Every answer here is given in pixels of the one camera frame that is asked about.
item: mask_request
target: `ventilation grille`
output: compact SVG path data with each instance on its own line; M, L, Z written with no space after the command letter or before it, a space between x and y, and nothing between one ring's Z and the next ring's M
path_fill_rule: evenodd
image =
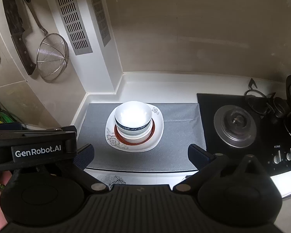
M102 42L104 43L104 46L106 46L108 42L110 41L111 37L110 37L110 32L109 32L104 8L102 6L101 0L91 0L91 1L92 1L94 11L95 11Z
M55 0L75 55L93 52L77 0Z

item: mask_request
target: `gray cloth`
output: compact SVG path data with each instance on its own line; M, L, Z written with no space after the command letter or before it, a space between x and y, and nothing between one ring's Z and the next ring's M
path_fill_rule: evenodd
M115 171L170 172L196 170L188 160L192 143L206 149L198 103L151 103L164 118L158 145L147 152L123 152L106 142L107 119L119 103L91 103L78 137L78 147L91 143L95 158L88 167Z

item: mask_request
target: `strainer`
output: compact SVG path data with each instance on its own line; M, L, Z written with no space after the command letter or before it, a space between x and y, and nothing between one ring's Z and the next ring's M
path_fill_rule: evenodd
M42 40L38 52L36 54L36 67L45 81L52 81L56 79L67 67L69 61L69 48L64 38L57 34L49 34L44 27L42 27L31 0L25 0L31 14L33 15L36 24L43 31L45 38Z

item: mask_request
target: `stack of bowls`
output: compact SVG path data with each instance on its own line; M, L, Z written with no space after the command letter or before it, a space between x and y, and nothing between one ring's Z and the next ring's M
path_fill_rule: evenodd
M141 143L151 135L152 110L145 103L123 103L117 107L114 118L119 134L129 143Z

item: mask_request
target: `silver knob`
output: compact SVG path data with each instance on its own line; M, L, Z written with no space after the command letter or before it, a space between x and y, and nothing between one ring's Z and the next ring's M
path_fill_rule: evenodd
M290 148L290 152L287 153L287 160L291 160L291 148Z
M281 161L280 151L278 151L278 155L274 157L274 163L278 164Z

